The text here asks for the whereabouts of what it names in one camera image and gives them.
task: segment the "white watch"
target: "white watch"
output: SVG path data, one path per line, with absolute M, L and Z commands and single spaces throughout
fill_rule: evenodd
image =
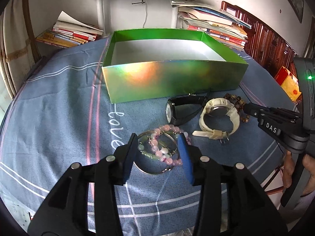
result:
M 220 112 L 222 114 L 226 114 L 230 117 L 231 122 L 233 123 L 233 130 L 232 132 L 228 133 L 227 131 L 220 131 L 220 130 L 213 130 L 209 128 L 204 123 L 204 115 L 205 114 L 212 114 Z M 214 98 L 206 103 L 204 107 L 200 119 L 199 119 L 199 126 L 202 131 L 194 131 L 194 136 L 204 136 L 210 139 L 223 139 L 229 138 L 229 135 L 233 134 L 239 127 L 240 118 L 239 114 L 237 113 L 237 109 L 234 107 L 230 101 L 225 98 Z

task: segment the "watch buckle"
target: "watch buckle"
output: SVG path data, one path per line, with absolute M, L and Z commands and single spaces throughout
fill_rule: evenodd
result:
M 228 142 L 229 142 L 229 133 L 228 132 L 226 132 L 226 137 L 220 139 L 220 142 L 221 142 L 221 145 L 228 144 Z

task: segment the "bracelet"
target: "bracelet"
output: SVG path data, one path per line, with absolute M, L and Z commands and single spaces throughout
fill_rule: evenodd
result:
M 166 169 L 164 169 L 163 171 L 159 172 L 159 173 L 148 173 L 144 170 L 142 170 L 136 161 L 134 161 L 134 164 L 136 165 L 136 167 L 143 173 L 149 174 L 149 175 L 159 175 L 161 173 L 164 173 L 166 171 L 170 171 L 172 168 L 174 168 L 175 166 L 178 165 L 182 165 L 182 160 L 179 157 L 179 153 L 178 153 L 178 149 L 177 149 L 177 143 L 175 141 L 175 139 L 178 138 L 179 134 L 177 133 L 184 133 L 185 137 L 186 137 L 186 141 L 189 145 L 191 145 L 190 143 L 190 138 L 188 137 L 188 133 L 184 132 L 182 130 L 179 129 L 179 127 L 175 127 L 174 125 L 164 125 L 161 126 L 159 128 L 156 128 L 154 130 L 151 131 L 145 131 L 141 134 L 138 135 L 138 139 L 140 140 L 143 136 L 147 135 L 147 140 L 148 143 L 150 144 L 151 151 L 153 154 L 148 153 L 147 151 L 145 151 L 144 149 L 144 143 L 139 141 L 138 142 L 138 150 L 141 152 L 141 154 L 143 154 L 144 156 L 153 159 L 153 160 L 158 160 L 160 162 L 164 162 L 167 165 L 169 165 L 169 167 L 167 167 Z M 172 140 L 172 142 L 176 145 L 176 148 L 174 150 L 170 150 L 168 149 L 166 146 L 164 146 L 163 142 L 159 141 L 159 137 L 161 135 L 165 135 L 166 137 L 168 137 L 169 139 Z M 171 156 L 174 154 L 178 153 L 178 158 L 177 159 L 172 159 Z
M 238 113 L 240 113 L 241 110 L 243 110 L 243 106 L 246 104 L 246 102 L 244 100 L 242 100 L 242 98 L 240 96 L 231 95 L 229 93 L 226 93 L 223 98 L 225 98 L 228 101 L 230 101 L 231 103 L 233 103 L 234 107 L 236 108 Z M 248 122 L 249 117 L 250 116 L 248 114 L 246 115 L 246 117 L 240 116 L 241 122 Z

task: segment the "open cardboard box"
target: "open cardboard box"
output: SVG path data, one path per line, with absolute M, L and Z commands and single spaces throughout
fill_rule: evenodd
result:
M 112 103 L 236 89 L 248 64 L 200 31 L 115 31 L 103 61 Z

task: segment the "blue gripper pad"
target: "blue gripper pad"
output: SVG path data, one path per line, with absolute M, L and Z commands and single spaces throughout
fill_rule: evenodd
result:
M 190 184 L 193 185 L 195 181 L 195 178 L 193 175 L 193 163 L 190 160 L 190 156 L 188 153 L 188 144 L 186 142 L 186 138 L 183 133 L 180 133 L 177 139 L 177 146 L 178 146 L 178 151 L 183 162 L 183 168 L 186 174 L 186 178 L 188 179 Z

